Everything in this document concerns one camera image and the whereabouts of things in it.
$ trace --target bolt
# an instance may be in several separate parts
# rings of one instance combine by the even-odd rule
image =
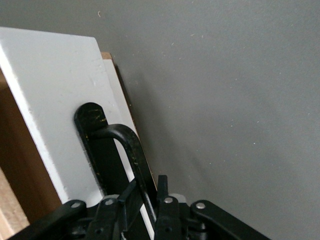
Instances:
[[[173,199],[172,199],[172,197],[166,197],[166,198],[164,199],[164,202],[165,202],[166,204],[170,204],[170,203],[173,202]]]
[[[71,208],[75,209],[77,207],[79,207],[81,204],[80,202],[75,202],[74,204],[71,205]]]
[[[115,202],[113,198],[109,198],[107,201],[104,202],[105,205],[112,205]]]
[[[197,209],[205,209],[206,208],[206,205],[202,202],[198,202],[195,206]]]

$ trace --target black metal bracket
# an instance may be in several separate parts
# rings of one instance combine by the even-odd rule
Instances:
[[[11,240],[149,239],[140,214],[142,204],[155,240],[268,240],[210,201],[199,200],[191,206],[179,202],[169,195],[165,175],[158,177],[156,190],[137,135],[125,125],[108,125],[98,104],[82,105],[74,121],[104,199],[91,208],[80,200],[67,202]],[[114,139],[130,162],[135,177],[130,183]]]

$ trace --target screw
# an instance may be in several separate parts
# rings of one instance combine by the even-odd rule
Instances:
[[[71,208],[75,209],[77,207],[79,207],[81,204],[80,202],[75,202],[74,204],[71,205]]]
[[[170,204],[170,203],[173,202],[173,199],[172,199],[172,197],[166,197],[166,198],[164,199],[164,202],[165,202],[166,204]]]
[[[107,201],[104,202],[105,205],[112,205],[115,202],[113,198],[108,199]]]
[[[198,202],[195,206],[197,209],[205,209],[206,208],[206,205],[202,202]]]

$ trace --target silver screw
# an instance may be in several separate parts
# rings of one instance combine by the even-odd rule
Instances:
[[[77,207],[79,207],[81,204],[80,202],[75,202],[74,204],[71,205],[71,208],[75,209]]]
[[[202,202],[198,202],[195,206],[197,209],[205,209],[206,208],[206,205]]]
[[[170,204],[170,203],[172,203],[174,200],[172,199],[172,197],[166,197],[165,199],[164,199],[164,202],[166,203],[166,204]]]
[[[115,202],[113,198],[108,199],[107,201],[104,202],[105,205],[112,205]]]

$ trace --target gray floor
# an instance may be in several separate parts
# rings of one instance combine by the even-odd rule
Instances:
[[[0,0],[0,25],[95,37],[171,192],[272,239],[314,240],[319,12],[310,0]]]

